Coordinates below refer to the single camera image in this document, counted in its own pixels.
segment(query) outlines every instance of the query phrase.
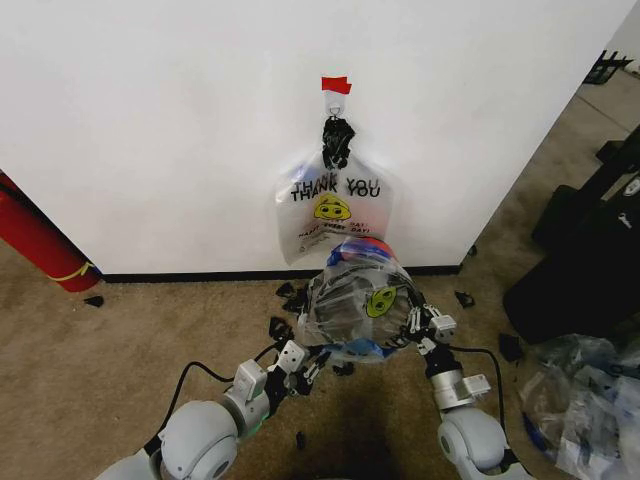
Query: yellow strap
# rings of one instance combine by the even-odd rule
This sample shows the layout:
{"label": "yellow strap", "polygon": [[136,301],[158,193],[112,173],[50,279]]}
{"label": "yellow strap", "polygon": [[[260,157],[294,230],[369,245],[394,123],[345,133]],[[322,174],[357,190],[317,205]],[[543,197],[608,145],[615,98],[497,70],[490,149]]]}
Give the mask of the yellow strap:
{"label": "yellow strap", "polygon": [[67,280],[71,280],[72,278],[77,277],[78,275],[84,275],[85,273],[87,273],[87,270],[89,270],[89,267],[95,267],[95,265],[91,262],[84,262],[84,265],[81,266],[75,272],[73,272],[71,275],[67,275],[66,277],[60,277],[60,278],[55,278],[55,277],[49,277],[49,278],[51,280],[55,280],[56,282],[64,282]]}

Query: red tape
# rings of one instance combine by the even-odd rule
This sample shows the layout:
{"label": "red tape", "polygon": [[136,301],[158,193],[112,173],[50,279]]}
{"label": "red tape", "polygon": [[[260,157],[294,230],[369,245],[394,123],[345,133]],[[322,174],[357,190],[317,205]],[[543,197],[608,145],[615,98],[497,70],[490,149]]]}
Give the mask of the red tape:
{"label": "red tape", "polygon": [[347,77],[322,77],[322,90],[349,95],[351,84],[347,83]]}

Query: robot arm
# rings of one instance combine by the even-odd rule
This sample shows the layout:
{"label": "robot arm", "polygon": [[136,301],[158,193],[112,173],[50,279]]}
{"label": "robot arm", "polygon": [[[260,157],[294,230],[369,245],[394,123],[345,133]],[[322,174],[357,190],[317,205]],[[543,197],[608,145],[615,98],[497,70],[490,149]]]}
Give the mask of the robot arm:
{"label": "robot arm", "polygon": [[[416,308],[407,338],[427,362],[426,376],[442,415],[439,444],[463,480],[524,480],[531,477],[511,452],[493,417],[473,408],[490,390],[484,375],[463,377],[462,366],[446,347],[455,321],[434,307]],[[304,364],[317,357],[309,367]],[[238,367],[221,403],[188,402],[137,454],[112,465],[96,480],[213,480],[224,476],[236,457],[236,444],[276,413],[287,395],[308,395],[329,353],[289,340],[277,362],[263,370],[254,360]],[[501,474],[483,472],[500,467]]]}
{"label": "robot arm", "polygon": [[[416,342],[425,359],[426,377],[442,415],[438,443],[463,480],[532,479],[507,444],[503,427],[493,417],[472,405],[491,390],[484,375],[464,377],[462,365],[450,347],[456,322],[433,306],[414,308],[408,320],[407,336]],[[502,473],[483,472],[500,468]]]}

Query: plastic wrap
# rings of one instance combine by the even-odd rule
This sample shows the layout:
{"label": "plastic wrap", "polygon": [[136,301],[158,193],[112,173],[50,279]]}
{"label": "plastic wrap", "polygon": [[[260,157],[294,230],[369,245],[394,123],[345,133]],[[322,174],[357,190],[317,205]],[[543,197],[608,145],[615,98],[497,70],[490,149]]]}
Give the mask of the plastic wrap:
{"label": "plastic wrap", "polygon": [[403,329],[418,298],[384,242],[349,238],[309,283],[298,338],[305,345],[326,345],[334,358],[381,361],[406,345]]}
{"label": "plastic wrap", "polygon": [[637,344],[618,356],[604,339],[567,335],[535,350],[519,373],[529,434],[567,473],[589,480],[640,478]]}

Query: baseboard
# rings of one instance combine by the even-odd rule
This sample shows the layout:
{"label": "baseboard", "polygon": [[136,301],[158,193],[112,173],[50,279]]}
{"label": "baseboard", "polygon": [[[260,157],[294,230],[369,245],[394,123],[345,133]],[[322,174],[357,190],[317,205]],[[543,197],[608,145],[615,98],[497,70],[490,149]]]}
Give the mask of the baseboard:
{"label": "baseboard", "polygon": [[[409,275],[456,275],[460,265],[438,265],[429,267],[406,267]],[[220,282],[244,280],[295,280],[312,278],[321,270],[258,270],[248,272],[201,272],[201,273],[111,273],[103,275],[107,283],[175,283],[175,282]]]}

